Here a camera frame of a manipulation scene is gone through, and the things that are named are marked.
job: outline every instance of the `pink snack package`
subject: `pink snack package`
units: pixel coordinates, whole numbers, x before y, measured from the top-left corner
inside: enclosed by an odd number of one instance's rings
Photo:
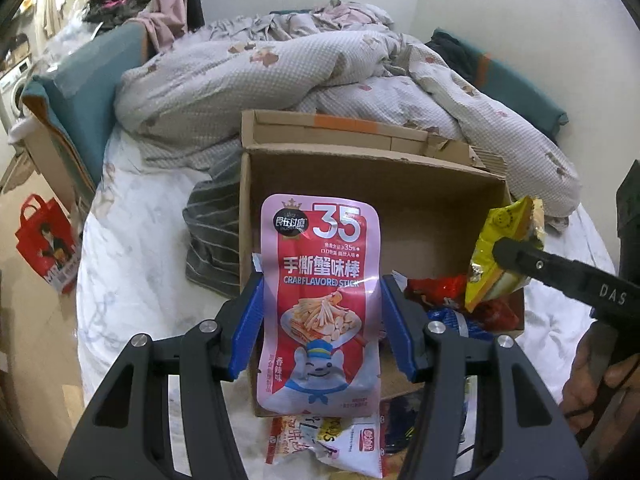
[[[372,415],[380,404],[376,211],[341,198],[271,195],[260,237],[258,403],[283,415]]]

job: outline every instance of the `gray striped cloth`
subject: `gray striped cloth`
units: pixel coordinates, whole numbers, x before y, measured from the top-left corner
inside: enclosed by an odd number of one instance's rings
[[[239,294],[239,142],[209,170],[211,180],[193,188],[182,217],[191,235],[187,279],[234,298]]]

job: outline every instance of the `washing machine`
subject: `washing machine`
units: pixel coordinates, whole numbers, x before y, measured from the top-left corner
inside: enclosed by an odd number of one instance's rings
[[[0,79],[2,105],[11,124],[14,124],[20,117],[24,117],[20,96],[22,95],[30,67],[31,58],[27,57]]]

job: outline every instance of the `bag handle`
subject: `bag handle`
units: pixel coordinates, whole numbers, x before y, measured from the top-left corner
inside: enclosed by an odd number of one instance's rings
[[[47,204],[46,202],[44,202],[44,200],[42,199],[42,197],[38,194],[30,194],[27,197],[27,200],[24,201],[24,203],[22,204],[22,207],[20,208],[20,225],[23,226],[25,224],[25,222],[27,221],[27,219],[24,217],[24,212],[28,209],[28,208],[32,208],[33,210],[37,211],[38,208],[36,206],[34,206],[33,204],[31,204],[31,200],[35,199],[36,202],[40,205],[40,207],[46,207]]]

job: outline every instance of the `blue scarf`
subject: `blue scarf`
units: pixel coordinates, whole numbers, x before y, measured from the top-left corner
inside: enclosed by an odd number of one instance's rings
[[[291,379],[289,379],[286,383],[284,383],[286,388],[291,388],[292,390],[296,390],[297,392],[302,392],[303,394],[309,395],[309,404],[313,404],[316,400],[320,399],[320,402],[323,404],[328,404],[329,399],[326,398],[328,394],[334,394],[335,392],[341,392],[346,390],[349,386],[347,383],[341,384],[340,386],[336,386],[335,388],[328,388],[326,390],[309,390],[308,388],[303,388],[299,384],[295,383]]]

